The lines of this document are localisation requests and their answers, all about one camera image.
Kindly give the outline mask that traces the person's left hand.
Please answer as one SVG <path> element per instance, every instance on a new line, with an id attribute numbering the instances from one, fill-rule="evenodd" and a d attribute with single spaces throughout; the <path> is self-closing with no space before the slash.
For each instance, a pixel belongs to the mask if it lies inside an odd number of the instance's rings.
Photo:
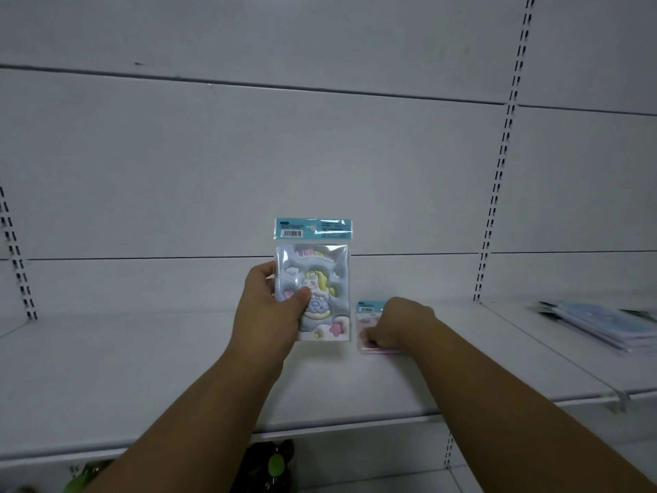
<path id="1" fill-rule="evenodd" d="M 281 317 L 273 293 L 275 262 L 259 264 L 246 276 L 226 349 L 260 369 L 280 370 L 298 338 L 300 317 Z"/>

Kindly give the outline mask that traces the person's right hand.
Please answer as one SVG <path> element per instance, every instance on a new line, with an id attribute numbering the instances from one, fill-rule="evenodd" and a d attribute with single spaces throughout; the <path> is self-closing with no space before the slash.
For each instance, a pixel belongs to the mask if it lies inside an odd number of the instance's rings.
<path id="1" fill-rule="evenodd" d="M 439 323 L 431 307 L 395 296 L 387 301 L 377 325 L 391 327 L 396 335 L 396 348 L 404 349 L 414 340 L 424 339 Z"/>

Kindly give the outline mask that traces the pink notebook packet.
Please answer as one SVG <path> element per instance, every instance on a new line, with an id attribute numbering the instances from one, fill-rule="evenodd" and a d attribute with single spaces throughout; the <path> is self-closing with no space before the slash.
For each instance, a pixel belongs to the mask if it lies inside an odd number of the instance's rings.
<path id="1" fill-rule="evenodd" d="M 359 300 L 356 304 L 356 330 L 358 351 L 369 354 L 400 354 L 399 348 L 382 348 L 376 342 L 366 339 L 363 331 L 376 326 L 382 316 L 387 300 Z"/>

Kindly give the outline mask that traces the blue unicorn notebook packet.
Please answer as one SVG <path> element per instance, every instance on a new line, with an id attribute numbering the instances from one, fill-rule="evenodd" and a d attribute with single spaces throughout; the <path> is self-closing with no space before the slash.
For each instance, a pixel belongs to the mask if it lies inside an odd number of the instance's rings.
<path id="1" fill-rule="evenodd" d="M 274 239 L 275 298 L 302 288 L 310 298 L 298 321 L 298 340 L 347 342 L 351 337 L 350 219 L 278 217 Z"/>

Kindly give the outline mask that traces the person's right forearm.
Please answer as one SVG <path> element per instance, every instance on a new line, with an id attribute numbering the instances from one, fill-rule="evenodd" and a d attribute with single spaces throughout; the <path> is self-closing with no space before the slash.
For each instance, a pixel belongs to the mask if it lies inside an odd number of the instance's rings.
<path id="1" fill-rule="evenodd" d="M 400 344 L 485 493 L 657 493 L 642 472 L 436 318 Z"/>

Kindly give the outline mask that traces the person's left forearm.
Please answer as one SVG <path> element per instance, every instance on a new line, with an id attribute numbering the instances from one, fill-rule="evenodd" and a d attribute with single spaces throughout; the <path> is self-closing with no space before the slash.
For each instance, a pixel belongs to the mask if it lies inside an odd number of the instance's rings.
<path id="1" fill-rule="evenodd" d="M 282 370 L 225 351 L 85 493 L 229 493 Z"/>

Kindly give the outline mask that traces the white metal shelf board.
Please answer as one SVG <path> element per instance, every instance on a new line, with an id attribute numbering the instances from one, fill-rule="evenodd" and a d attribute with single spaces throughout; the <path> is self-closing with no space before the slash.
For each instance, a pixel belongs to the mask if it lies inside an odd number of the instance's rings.
<path id="1" fill-rule="evenodd" d="M 456 391 L 459 372 L 495 369 L 550 400 L 608 387 L 479 304 L 441 304 L 409 333 L 407 356 L 362 355 L 355 342 L 294 342 L 264 319 L 229 312 L 70 315 L 0 338 L 0 461 L 130 446 L 144 451 L 251 432 L 285 437 L 385 425 L 436 413 L 426 386 Z"/>
<path id="2" fill-rule="evenodd" d="M 609 386 L 627 406 L 639 402 L 657 405 L 657 346 L 643 350 L 619 350 L 546 313 L 547 304 L 574 303 L 650 312 L 657 316 L 657 292 L 543 293 L 497 296 L 482 299 L 481 303 Z"/>

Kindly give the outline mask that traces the green plush toy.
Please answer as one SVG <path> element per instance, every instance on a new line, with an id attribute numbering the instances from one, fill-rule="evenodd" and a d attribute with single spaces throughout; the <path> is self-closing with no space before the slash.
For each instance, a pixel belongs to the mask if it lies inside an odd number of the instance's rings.
<path id="1" fill-rule="evenodd" d="M 65 485 L 62 493 L 83 493 L 84 490 L 114 461 L 103 459 L 84 465 Z"/>
<path id="2" fill-rule="evenodd" d="M 242 493 L 298 493 L 292 471 L 294 456 L 292 439 L 250 445 L 242 460 Z"/>

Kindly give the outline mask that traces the slotted shelf upright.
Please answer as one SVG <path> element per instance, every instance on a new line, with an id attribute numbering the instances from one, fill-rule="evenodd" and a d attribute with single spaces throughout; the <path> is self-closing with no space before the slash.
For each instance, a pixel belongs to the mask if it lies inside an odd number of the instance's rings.
<path id="1" fill-rule="evenodd" d="M 511 143 L 511 136 L 513 131 L 513 123 L 516 115 L 516 108 L 518 108 L 518 95 L 523 80 L 524 61 L 526 60 L 526 53 L 528 47 L 528 40 L 530 38 L 530 26 L 533 18 L 533 12 L 536 0 L 523 0 L 523 19 L 521 23 L 521 32 L 516 45 L 516 53 L 514 55 L 514 67 L 512 74 L 511 88 L 508 99 L 503 105 L 504 109 L 504 124 L 502 128 L 502 137 L 499 142 L 497 155 L 495 157 L 495 172 L 493 178 L 493 186 L 490 192 L 488 213 L 486 218 L 486 226 L 484 228 L 484 237 L 481 243 L 477 277 L 474 284 L 474 293 L 472 302 L 480 304 L 482 299 L 482 289 L 486 276 L 486 268 L 488 258 L 491 255 L 491 242 L 493 241 L 493 233 L 495 229 L 495 221 L 497 219 L 497 209 L 499 206 L 499 196 L 501 187 L 503 185 L 503 177 L 505 172 L 506 158 L 508 148 Z"/>
<path id="2" fill-rule="evenodd" d="M 6 191 L 0 180 L 0 240 L 8 252 L 7 262 L 11 266 L 12 279 L 18 289 L 21 305 L 28 321 L 36 322 L 39 319 L 35 298 L 31 292 L 26 268 L 28 260 L 22 253 L 20 240 L 16 233 L 11 213 L 11 205 L 7 201 Z"/>

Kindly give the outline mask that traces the pile of notebook packets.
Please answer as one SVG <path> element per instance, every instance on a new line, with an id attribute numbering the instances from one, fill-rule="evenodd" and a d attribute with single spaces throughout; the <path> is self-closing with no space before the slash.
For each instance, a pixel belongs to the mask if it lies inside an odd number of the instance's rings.
<path id="1" fill-rule="evenodd" d="M 565 301 L 539 301 L 528 309 L 567 325 L 620 354 L 657 352 L 657 309 L 613 308 Z"/>

